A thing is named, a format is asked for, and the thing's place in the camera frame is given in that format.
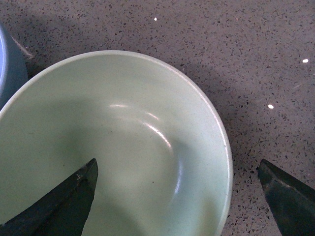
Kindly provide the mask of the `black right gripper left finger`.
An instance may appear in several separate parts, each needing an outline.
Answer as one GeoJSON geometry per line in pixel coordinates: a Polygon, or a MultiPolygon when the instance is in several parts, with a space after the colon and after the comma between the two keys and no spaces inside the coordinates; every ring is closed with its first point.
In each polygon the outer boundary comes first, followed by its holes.
{"type": "Polygon", "coordinates": [[[95,197],[92,159],[45,196],[0,226],[2,236],[80,236],[95,197]]]}

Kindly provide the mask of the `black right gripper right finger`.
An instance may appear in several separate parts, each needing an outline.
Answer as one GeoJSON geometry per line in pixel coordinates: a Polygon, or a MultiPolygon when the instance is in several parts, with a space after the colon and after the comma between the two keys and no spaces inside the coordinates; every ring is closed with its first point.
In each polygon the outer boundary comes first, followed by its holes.
{"type": "Polygon", "coordinates": [[[263,159],[258,177],[283,236],[315,234],[315,190],[263,159]]]}

